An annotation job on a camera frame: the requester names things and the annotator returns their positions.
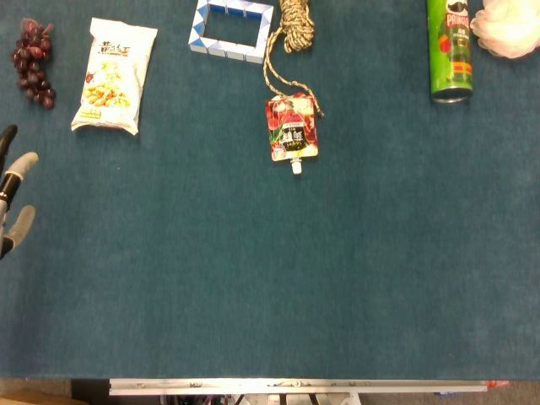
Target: juice pouch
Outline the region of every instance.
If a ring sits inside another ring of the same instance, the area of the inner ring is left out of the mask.
[[[313,98],[301,93],[277,95],[267,101],[266,113],[272,160],[288,159],[293,172],[301,174],[301,159],[319,154]]]

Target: coiled rope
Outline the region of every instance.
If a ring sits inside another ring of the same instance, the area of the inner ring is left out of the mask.
[[[262,69],[265,83],[276,95],[286,96],[286,94],[276,89],[273,84],[270,83],[270,79],[268,78],[268,70],[270,70],[274,77],[280,80],[283,84],[300,87],[309,93],[309,95],[313,98],[317,112],[321,116],[324,116],[313,91],[306,84],[297,82],[296,80],[289,81],[281,76],[278,72],[276,72],[276,69],[270,62],[270,55],[272,53],[273,46],[282,33],[285,34],[284,48],[287,53],[291,53],[292,51],[303,51],[313,44],[313,38],[315,36],[315,23],[310,18],[310,7],[308,6],[308,2],[309,0],[279,0],[279,7],[281,8],[281,22],[279,24],[279,28],[268,37],[267,54],[264,58],[264,65]]]

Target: green pringles can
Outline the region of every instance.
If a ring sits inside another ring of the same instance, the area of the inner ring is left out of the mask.
[[[467,0],[428,0],[431,96],[455,103],[473,94]]]

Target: peanut snack package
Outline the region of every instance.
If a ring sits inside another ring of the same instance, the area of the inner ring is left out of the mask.
[[[152,46],[158,31],[119,21],[92,19],[94,37],[74,131],[85,125],[138,133],[138,113]]]

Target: blue and white puzzle frame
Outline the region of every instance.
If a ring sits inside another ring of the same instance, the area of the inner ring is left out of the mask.
[[[210,11],[248,19],[260,19],[261,27],[259,28],[256,45],[248,46],[225,40],[206,38],[204,30]],[[239,61],[262,63],[267,49],[272,15],[273,6],[267,4],[241,0],[198,0],[188,45],[195,52],[207,53],[217,57],[228,57]]]

